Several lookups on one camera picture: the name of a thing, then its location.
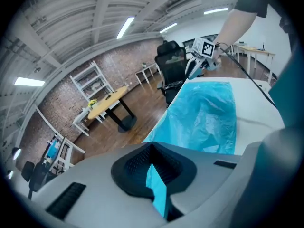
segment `ceiling light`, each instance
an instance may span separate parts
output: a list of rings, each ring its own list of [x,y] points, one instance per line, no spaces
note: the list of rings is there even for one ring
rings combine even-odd
[[[16,86],[38,86],[41,87],[43,86],[45,82],[41,81],[41,80],[35,80],[35,79],[30,79],[30,78],[22,78],[22,77],[18,77],[15,85]]]
[[[204,12],[204,14],[216,13],[216,12],[227,11],[227,10],[228,10],[228,8],[214,9],[214,10]]]
[[[36,67],[34,73],[36,74],[36,73],[38,73],[40,70],[41,70],[40,67]]]
[[[168,29],[171,29],[172,27],[174,27],[174,26],[176,26],[176,25],[177,25],[177,23],[174,23],[174,24],[172,24],[172,25],[169,25],[167,28],[164,28],[163,30],[161,30],[160,33],[163,33],[163,32],[167,31]]]
[[[120,39],[121,37],[123,37],[125,31],[128,29],[128,27],[132,23],[133,19],[134,19],[134,17],[129,17],[127,19],[127,21],[124,23],[122,29],[119,31],[118,36],[116,37],[116,39]]]
[[[11,154],[13,156],[13,160],[17,159],[18,156],[20,155],[21,149],[20,148],[13,148],[11,151]]]
[[[13,177],[14,172],[11,170],[8,170],[8,175],[7,175],[7,179],[11,179]]]

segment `fluorescent light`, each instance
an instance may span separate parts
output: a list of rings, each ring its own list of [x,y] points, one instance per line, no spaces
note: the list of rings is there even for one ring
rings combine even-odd
[[[165,32],[166,30],[171,29],[172,27],[174,27],[174,26],[176,26],[176,25],[177,25],[177,23],[174,23],[174,24],[168,26],[167,28],[164,28],[163,30],[161,30],[160,33],[163,33],[163,32]]]
[[[18,149],[18,150],[16,151],[16,153],[15,153],[14,156],[13,156],[13,160],[15,160],[15,159],[18,158],[18,156],[20,155],[20,152],[21,152],[21,149]]]
[[[41,87],[44,85],[44,81],[41,80],[35,80],[35,79],[30,79],[30,78],[22,78],[22,77],[18,77],[15,85],[16,86],[38,86]]]
[[[7,178],[10,180],[13,177],[14,172],[13,171],[9,171]]]
[[[123,37],[125,31],[128,29],[128,27],[132,23],[133,19],[134,19],[134,17],[129,17],[127,19],[127,21],[124,23],[122,29],[119,31],[118,36],[116,37],[116,39],[120,39],[121,37]]]
[[[227,11],[227,10],[228,10],[228,8],[214,9],[214,10],[204,12],[204,14],[216,13],[216,12]]]

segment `white wall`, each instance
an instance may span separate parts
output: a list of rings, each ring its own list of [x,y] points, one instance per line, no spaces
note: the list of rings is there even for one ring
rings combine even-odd
[[[183,46],[183,41],[218,34],[227,14],[220,12],[217,15],[206,15],[200,19],[178,24],[165,35],[168,41],[175,40],[180,46]],[[277,76],[280,75],[291,55],[288,35],[279,26],[280,19],[281,17],[275,10],[268,6],[267,17],[257,17],[251,28],[238,40],[256,48],[262,48],[264,43],[265,50],[275,53],[272,67]],[[270,58],[267,60],[267,56],[258,55],[257,59],[270,68]]]

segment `black table leg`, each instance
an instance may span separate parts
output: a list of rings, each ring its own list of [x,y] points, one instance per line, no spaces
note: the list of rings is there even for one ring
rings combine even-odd
[[[130,114],[130,116],[135,117],[135,115],[133,114],[133,112],[131,112],[131,110],[128,108],[128,106],[125,104],[125,102],[122,99],[119,99],[119,101],[122,104],[122,106],[127,110],[127,112]]]
[[[123,129],[125,132],[128,131],[122,121],[114,114],[114,112],[112,112],[111,109],[107,109],[105,112],[114,120],[114,122],[118,124],[119,127],[121,127],[121,129]]]
[[[28,199],[29,200],[32,200],[32,195],[33,195],[33,190],[32,189],[29,189],[29,192],[28,192]]]

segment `black office chair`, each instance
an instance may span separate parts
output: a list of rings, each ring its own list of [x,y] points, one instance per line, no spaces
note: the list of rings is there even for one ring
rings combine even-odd
[[[155,62],[165,80],[157,84],[157,89],[161,90],[166,97],[166,103],[170,105],[185,81],[186,50],[174,40],[167,42],[157,47]]]
[[[35,165],[34,163],[27,161],[22,169],[21,176],[26,182],[29,182],[28,198],[32,199],[33,192],[37,192],[42,185],[48,183],[57,175],[50,172],[41,162]]]

